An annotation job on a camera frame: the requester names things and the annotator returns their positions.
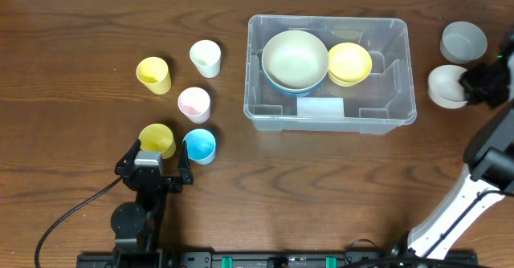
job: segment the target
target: clear plastic bin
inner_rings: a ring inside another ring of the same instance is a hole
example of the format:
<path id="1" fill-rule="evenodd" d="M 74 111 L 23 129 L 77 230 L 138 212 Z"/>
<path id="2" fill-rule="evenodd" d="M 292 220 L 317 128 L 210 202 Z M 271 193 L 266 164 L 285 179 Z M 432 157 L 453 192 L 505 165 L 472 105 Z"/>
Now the clear plastic bin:
<path id="1" fill-rule="evenodd" d="M 275 90 L 264 78 L 266 43 L 286 30 L 305 30 L 330 50 L 357 43 L 373 60 L 367 79 L 340 87 L 328 77 L 304 98 Z M 397 18 L 256 15 L 248 23 L 244 113 L 260 131 L 308 130 L 385 134 L 416 119 L 407 25 Z"/>

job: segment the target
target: white bowl on table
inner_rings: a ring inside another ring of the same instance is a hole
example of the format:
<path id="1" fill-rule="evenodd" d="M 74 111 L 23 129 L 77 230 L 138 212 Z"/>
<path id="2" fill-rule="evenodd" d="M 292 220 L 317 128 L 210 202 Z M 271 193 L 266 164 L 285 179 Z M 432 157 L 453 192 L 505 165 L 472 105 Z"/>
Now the white bowl on table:
<path id="1" fill-rule="evenodd" d="M 467 104 L 460 76 L 467 69 L 455 65 L 436 67 L 428 75 L 428 96 L 443 108 L 462 108 Z"/>

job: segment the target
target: green clamp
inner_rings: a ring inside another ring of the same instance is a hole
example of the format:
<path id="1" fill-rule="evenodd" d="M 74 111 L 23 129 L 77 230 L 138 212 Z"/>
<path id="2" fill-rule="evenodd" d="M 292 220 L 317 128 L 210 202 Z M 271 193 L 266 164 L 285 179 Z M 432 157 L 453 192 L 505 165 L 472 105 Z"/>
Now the green clamp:
<path id="1" fill-rule="evenodd" d="M 222 258 L 222 268 L 232 268 L 232 257 L 223 257 Z"/>
<path id="2" fill-rule="evenodd" d="M 327 257 L 327 268 L 337 268 L 337 259 L 335 257 Z"/>

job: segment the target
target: yellow bowl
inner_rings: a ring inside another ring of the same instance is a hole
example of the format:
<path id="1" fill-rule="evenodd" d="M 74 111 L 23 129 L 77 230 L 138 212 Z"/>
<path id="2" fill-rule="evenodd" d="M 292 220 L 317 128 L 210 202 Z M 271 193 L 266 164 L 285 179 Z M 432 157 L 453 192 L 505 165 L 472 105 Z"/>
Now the yellow bowl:
<path id="1" fill-rule="evenodd" d="M 340 43 L 328 52 L 328 70 L 345 83 L 359 83 L 372 68 L 369 52 L 355 43 Z"/>
<path id="2" fill-rule="evenodd" d="M 338 86 L 341 86 L 341 87 L 352 87 L 358 83 L 346 83 L 340 79 L 338 79 L 337 77 L 335 77 L 332 72 L 328 71 L 328 78 L 330 80 L 332 80 L 333 83 L 337 84 Z"/>

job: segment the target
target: gray cup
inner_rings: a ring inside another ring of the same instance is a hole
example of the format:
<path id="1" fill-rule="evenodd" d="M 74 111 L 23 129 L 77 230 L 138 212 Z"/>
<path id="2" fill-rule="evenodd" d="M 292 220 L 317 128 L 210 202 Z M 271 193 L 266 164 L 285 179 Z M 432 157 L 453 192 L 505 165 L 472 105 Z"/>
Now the gray cup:
<path id="1" fill-rule="evenodd" d="M 469 22 L 453 22 L 444 29 L 441 53 L 457 64 L 479 59 L 487 50 L 487 38 L 482 30 Z"/>

